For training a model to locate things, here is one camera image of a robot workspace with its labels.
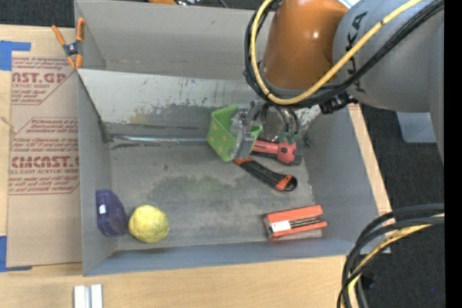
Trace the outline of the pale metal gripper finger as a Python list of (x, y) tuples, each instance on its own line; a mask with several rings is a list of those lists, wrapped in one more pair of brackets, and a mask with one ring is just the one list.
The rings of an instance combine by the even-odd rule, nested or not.
[(230, 116), (230, 133), (232, 136), (250, 136), (252, 125), (248, 110), (236, 110)]
[(243, 159), (250, 156), (255, 138), (252, 135), (243, 136), (237, 140), (237, 147), (235, 150), (235, 159)]

